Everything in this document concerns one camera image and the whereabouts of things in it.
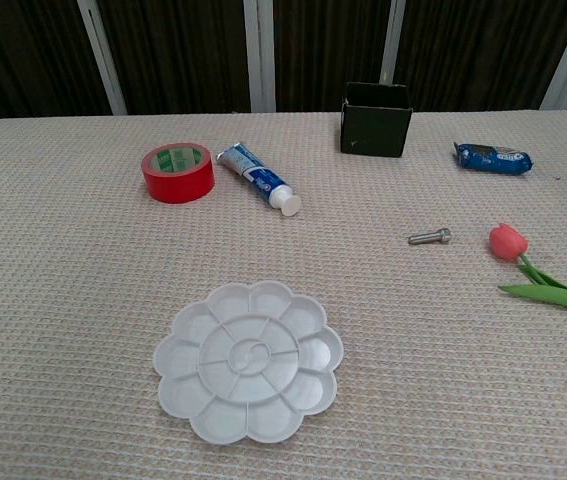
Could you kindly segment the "silver metal bolt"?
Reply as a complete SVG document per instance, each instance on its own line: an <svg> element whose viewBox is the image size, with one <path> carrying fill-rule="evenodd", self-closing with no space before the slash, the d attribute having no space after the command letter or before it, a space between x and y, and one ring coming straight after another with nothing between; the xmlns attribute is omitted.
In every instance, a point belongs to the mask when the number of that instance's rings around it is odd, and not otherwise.
<svg viewBox="0 0 567 480"><path fill-rule="evenodd" d="M421 245L429 243L447 244L451 240L451 231L442 228L434 232L414 234L408 237L409 245Z"/></svg>

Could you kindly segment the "blue white toothpaste tube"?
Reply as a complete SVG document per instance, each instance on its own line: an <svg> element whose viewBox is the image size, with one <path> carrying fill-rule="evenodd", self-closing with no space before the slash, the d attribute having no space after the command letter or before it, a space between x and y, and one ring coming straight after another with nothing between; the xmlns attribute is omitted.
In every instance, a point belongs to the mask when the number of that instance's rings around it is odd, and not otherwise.
<svg viewBox="0 0 567 480"><path fill-rule="evenodd" d="M243 143L223 150L216 159L219 164L245 179L270 207L284 216L291 217L300 211L301 198Z"/></svg>

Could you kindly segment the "red tape roll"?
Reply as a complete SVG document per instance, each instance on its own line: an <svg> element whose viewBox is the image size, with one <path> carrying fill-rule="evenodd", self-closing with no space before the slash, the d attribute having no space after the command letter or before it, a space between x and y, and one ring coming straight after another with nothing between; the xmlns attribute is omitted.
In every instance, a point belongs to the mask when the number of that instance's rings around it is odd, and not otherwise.
<svg viewBox="0 0 567 480"><path fill-rule="evenodd" d="M157 201L182 204L207 195L214 187L209 150L194 143L162 145L142 159L147 191Z"/></svg>

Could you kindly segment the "white flower-shaped paint palette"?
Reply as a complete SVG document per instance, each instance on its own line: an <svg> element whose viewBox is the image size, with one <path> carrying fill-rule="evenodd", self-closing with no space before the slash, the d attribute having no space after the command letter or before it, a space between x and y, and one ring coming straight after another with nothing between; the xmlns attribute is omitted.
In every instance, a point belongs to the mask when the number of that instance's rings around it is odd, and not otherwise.
<svg viewBox="0 0 567 480"><path fill-rule="evenodd" d="M153 354L157 398L208 443L278 443L332 405L343 356L314 298L277 281L229 283L173 317Z"/></svg>

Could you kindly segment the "black open cardboard box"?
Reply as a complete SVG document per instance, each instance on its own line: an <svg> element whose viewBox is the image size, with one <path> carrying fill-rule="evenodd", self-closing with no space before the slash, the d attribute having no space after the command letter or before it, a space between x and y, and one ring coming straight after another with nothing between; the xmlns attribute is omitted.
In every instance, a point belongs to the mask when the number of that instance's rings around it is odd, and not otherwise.
<svg viewBox="0 0 567 480"><path fill-rule="evenodd" d="M341 110L340 151L400 158L412 113L406 85L348 82Z"/></svg>

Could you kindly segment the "beige woven tablecloth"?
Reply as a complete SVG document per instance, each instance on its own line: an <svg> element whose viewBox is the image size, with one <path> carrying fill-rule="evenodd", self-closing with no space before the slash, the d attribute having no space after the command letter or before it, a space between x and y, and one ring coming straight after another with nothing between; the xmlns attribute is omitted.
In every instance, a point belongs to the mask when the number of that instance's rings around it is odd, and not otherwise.
<svg viewBox="0 0 567 480"><path fill-rule="evenodd" d="M567 480L567 311L502 293L507 223L567 284L567 111L420 113L398 159L343 155L336 113L0 120L0 480ZM217 155L243 143L291 217ZM214 187L154 200L155 148L211 154ZM454 143L526 152L514 176ZM408 237L451 231L447 244ZM157 401L156 345L220 285L316 298L338 390L289 440L216 447Z"/></svg>

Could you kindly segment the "dark brown curtain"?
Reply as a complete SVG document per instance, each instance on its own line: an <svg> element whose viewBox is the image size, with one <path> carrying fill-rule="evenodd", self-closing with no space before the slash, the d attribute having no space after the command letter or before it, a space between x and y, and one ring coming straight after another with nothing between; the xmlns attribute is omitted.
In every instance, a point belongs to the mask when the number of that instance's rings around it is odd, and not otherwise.
<svg viewBox="0 0 567 480"><path fill-rule="evenodd" d="M242 0L97 0L128 115L251 112ZM273 0L276 112L379 83L391 0ZM567 0L407 0L393 84L418 112L539 109ZM0 0L0 118L113 115L76 0Z"/></svg>

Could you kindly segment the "pink artificial tulip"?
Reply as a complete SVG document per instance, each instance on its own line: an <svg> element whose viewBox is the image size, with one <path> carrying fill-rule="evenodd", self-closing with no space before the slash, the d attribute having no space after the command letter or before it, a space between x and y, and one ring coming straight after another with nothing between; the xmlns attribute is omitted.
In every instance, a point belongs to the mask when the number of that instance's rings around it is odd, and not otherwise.
<svg viewBox="0 0 567 480"><path fill-rule="evenodd" d="M491 253L500 260L515 263L529 280L528 284L501 285L498 289L509 295L535 302L555 305L567 310L567 285L537 269L526 257L527 239L513 227L501 223L489 233Z"/></svg>

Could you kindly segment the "blue cookie packet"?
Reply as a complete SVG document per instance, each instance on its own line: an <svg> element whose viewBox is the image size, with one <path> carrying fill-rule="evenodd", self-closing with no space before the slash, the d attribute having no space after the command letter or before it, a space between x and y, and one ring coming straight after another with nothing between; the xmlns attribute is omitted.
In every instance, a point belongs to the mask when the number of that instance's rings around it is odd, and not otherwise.
<svg viewBox="0 0 567 480"><path fill-rule="evenodd" d="M461 168L505 175L522 175L530 171L533 162L523 151L477 144L454 143Z"/></svg>

